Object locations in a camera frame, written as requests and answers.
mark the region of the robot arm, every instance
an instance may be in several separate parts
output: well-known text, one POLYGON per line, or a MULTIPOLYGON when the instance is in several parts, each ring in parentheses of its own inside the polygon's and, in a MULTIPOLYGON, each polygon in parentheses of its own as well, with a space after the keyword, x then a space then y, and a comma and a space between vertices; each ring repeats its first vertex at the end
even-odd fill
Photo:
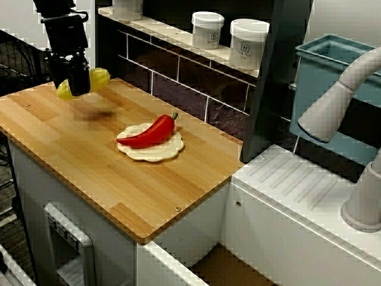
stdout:
POLYGON ((76 6, 73 0, 34 2, 37 12, 44 18, 41 23, 45 25, 51 45, 46 61, 55 87, 67 79, 73 96, 88 93, 89 64, 85 58, 88 41, 83 27, 83 23, 89 19, 87 12, 72 10, 76 6), (81 18, 78 14, 84 14, 85 17, 81 18))

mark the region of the cream plate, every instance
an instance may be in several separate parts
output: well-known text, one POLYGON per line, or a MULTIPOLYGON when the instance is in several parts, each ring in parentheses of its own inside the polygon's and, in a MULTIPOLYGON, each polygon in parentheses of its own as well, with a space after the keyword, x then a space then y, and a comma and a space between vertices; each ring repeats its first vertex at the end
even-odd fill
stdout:
MULTIPOLYGON (((119 133, 117 138, 135 136, 147 130, 151 125, 152 123, 143 123, 129 126, 122 133, 119 133)), ((181 139, 181 134, 178 132, 172 133, 171 138, 163 140, 163 143, 148 148, 131 148, 118 143, 118 149, 126 153, 130 158, 149 162, 158 162, 163 159, 173 158, 183 147, 184 142, 181 139)))

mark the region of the wire rack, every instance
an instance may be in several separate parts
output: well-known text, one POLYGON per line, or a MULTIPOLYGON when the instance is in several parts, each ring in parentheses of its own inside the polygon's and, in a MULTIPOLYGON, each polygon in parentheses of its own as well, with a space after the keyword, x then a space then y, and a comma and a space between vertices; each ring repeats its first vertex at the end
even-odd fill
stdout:
POLYGON ((49 82, 42 52, 0 31, 0 96, 49 82))

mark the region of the jar lid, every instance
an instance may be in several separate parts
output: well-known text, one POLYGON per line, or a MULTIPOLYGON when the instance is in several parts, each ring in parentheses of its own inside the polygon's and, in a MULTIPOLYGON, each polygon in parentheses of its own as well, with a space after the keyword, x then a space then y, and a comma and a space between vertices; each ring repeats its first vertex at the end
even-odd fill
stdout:
POLYGON ((270 24, 253 19, 237 19, 232 21, 230 34, 239 39, 251 42, 265 42, 270 24))
POLYGON ((225 18, 214 12, 195 12, 192 15, 192 24, 206 29, 221 29, 225 18))

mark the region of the white wall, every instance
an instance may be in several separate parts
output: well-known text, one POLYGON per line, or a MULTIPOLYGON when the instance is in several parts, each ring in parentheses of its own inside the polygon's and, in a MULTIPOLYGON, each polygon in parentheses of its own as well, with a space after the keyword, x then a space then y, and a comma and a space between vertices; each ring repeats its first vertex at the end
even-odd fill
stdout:
POLYGON ((381 46, 381 0, 314 0, 305 42, 337 34, 381 46))
MULTIPOLYGON (((75 9, 89 13, 89 20, 85 23, 85 32, 89 42, 86 58, 93 67, 95 64, 95 29, 91 22, 95 18, 94 0, 74 2, 77 5, 75 9)), ((44 50, 49 47, 49 40, 45 26, 40 23, 41 18, 40 14, 36 12, 33 0, 0 0, 0 29, 44 50)))

